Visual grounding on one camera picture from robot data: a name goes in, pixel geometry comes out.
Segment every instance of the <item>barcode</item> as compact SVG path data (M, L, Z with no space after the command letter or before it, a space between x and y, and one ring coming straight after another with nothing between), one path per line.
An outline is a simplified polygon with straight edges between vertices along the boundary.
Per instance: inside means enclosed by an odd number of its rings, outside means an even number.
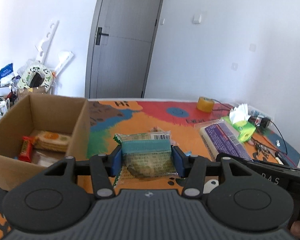
M164 139L170 140L170 135L168 135L168 134L154 134L154 139L155 140L164 140Z
M237 146L240 144L240 142L236 139L236 137L234 135L228 135L228 138L232 141L234 146Z

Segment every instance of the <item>red painted area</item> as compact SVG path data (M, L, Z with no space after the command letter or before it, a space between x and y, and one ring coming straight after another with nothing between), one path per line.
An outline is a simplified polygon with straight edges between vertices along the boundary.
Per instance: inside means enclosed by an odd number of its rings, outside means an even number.
M196 123L206 122L218 119L229 114L229 111L216 111L216 109L225 109L220 104L215 104L211 113L204 113L196 108L197 103L189 102L140 102L138 105L143 107L143 112L149 116L158 118L159 120L166 121L173 124L180 124L184 126L193 126ZM188 117L176 117L167 113L170 107L178 107L188 112Z

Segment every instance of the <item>wall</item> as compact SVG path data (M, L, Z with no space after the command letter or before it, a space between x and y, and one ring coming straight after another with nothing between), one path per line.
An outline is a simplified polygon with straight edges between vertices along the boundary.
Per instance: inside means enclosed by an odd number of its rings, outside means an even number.
M75 58L59 76L58 94L84 97L88 43L97 0L0 0L0 69L13 62L14 70L35 58L35 45L50 20L60 20L46 65L58 64L58 52Z
M300 0L164 0L163 18L145 97L251 103L300 152Z

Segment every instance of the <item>teal stripe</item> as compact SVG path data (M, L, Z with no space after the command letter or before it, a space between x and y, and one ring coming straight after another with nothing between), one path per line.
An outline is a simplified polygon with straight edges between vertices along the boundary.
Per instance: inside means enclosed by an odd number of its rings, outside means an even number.
M171 151L170 140L136 140L122 142L122 153L148 153Z

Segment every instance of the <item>ribbed gray surface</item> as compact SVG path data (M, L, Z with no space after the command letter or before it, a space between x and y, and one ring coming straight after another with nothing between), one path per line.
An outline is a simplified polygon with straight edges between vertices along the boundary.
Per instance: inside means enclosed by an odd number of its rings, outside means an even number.
M113 199L96 203L75 226L48 235L17 230L6 240L257 240L294 239L285 230L238 233L214 221L196 200L180 197L176 190L122 190Z

